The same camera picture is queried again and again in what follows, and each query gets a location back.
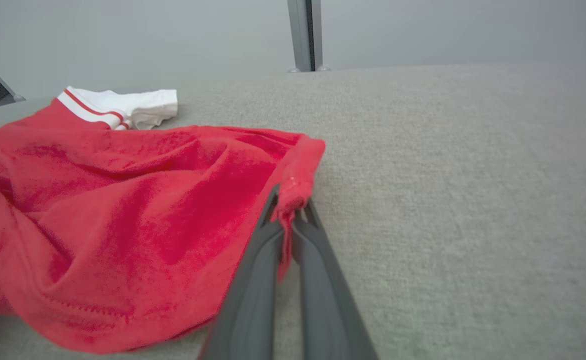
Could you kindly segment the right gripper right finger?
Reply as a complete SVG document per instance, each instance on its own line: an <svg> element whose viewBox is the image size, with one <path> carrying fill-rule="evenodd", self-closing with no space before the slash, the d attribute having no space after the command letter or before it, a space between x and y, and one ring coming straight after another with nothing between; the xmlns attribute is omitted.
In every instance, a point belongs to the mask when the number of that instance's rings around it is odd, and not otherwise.
<svg viewBox="0 0 586 360"><path fill-rule="evenodd" d="M305 360L377 360L348 282L312 199L293 219L293 259L300 271Z"/></svg>

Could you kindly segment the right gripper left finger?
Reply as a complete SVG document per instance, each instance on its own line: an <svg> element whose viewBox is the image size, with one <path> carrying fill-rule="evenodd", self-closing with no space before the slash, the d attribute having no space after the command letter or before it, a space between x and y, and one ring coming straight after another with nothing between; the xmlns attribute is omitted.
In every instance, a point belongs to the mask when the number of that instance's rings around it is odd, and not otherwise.
<svg viewBox="0 0 586 360"><path fill-rule="evenodd" d="M279 203L275 185L264 203L200 360L272 360L275 298L284 228L272 219Z"/></svg>

